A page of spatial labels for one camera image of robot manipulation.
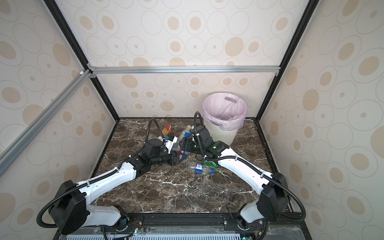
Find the orange red label bottle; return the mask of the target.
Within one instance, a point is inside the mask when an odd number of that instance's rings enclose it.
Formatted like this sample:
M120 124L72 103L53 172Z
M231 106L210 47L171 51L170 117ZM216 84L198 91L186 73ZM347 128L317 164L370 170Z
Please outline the orange red label bottle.
M168 136L173 132L173 127L171 125L165 125L165 127L162 129L162 133L164 136Z

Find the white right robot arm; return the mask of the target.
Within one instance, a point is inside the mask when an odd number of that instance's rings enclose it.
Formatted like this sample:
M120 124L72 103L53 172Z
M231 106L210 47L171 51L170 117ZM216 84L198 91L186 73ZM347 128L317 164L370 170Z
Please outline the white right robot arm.
M239 210L240 224L248 225L260 219L279 219L290 201L283 175L264 171L240 157L224 142L213 141L209 131L202 125L198 125L191 134L185 134L179 144L182 151L200 154L204 160L230 170L256 191L259 199Z

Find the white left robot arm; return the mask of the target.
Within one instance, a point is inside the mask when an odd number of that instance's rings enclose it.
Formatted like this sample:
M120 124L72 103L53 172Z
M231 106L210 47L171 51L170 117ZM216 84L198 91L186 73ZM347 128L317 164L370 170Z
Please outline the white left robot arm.
M64 182L53 202L43 209L54 220L54 228L62 235L69 235L82 227L111 226L125 230L129 215L119 206L93 206L92 202L110 190L139 178L153 165L177 166L187 158L183 151L174 149L166 139L150 139L139 153L123 160L114 169L94 178L74 183Z

